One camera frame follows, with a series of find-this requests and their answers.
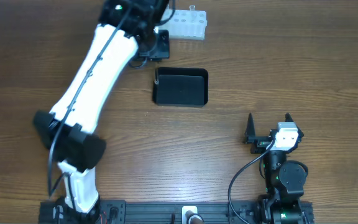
wood grain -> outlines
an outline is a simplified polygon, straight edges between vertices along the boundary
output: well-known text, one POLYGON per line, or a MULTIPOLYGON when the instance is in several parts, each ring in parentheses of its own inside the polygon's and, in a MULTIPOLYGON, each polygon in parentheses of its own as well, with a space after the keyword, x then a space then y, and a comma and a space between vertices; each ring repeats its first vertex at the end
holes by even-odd
MULTIPOLYGON (((0 222, 35 223, 48 199, 48 151, 32 117, 72 81, 102 3, 0 0, 0 222)), ((267 134, 290 112, 305 133, 291 157, 310 168, 303 199, 313 202, 316 222, 358 223, 358 1, 199 0, 196 7, 208 12, 206 40, 172 40, 169 60, 126 69, 105 104, 97 130, 108 142, 97 166, 101 197, 225 202, 230 179, 255 157, 242 144, 247 114, 267 134), (153 104, 156 66, 207 69, 208 104, 153 104)), ((232 197, 263 191, 253 166, 232 197)))

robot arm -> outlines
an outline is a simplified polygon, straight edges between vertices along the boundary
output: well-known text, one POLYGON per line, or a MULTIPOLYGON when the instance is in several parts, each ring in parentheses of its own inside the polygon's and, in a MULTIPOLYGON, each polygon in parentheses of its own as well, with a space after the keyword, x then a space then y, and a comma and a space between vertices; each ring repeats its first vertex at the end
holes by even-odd
POLYGON ((98 217, 99 193, 95 166, 106 148, 93 134, 99 114, 119 74, 143 42, 154 40, 168 0, 107 0, 89 52, 70 87, 49 113, 38 111, 34 126, 50 149, 49 195, 52 161, 62 170, 67 196, 65 203, 77 220, 98 217))

wooden surface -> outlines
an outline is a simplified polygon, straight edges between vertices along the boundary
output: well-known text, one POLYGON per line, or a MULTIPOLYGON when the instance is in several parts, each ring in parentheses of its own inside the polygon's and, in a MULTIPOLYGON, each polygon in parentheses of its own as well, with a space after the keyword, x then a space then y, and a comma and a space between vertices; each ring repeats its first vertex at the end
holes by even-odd
MULTIPOLYGON (((206 40, 172 40, 171 58, 157 66, 207 69, 209 102, 156 106, 155 65, 125 69, 97 129, 108 142, 96 169, 101 198, 225 202, 230 179, 255 157, 241 143, 248 113, 262 135, 290 112, 305 133, 291 158, 310 168, 302 199, 313 202, 316 222, 358 223, 358 1, 182 0, 178 8, 192 3, 208 12, 206 40)), ((69 86, 101 5, 0 0, 0 222, 34 223, 48 199, 48 151, 32 118, 69 86)), ((232 197, 252 200, 264 188, 253 166, 232 197)))

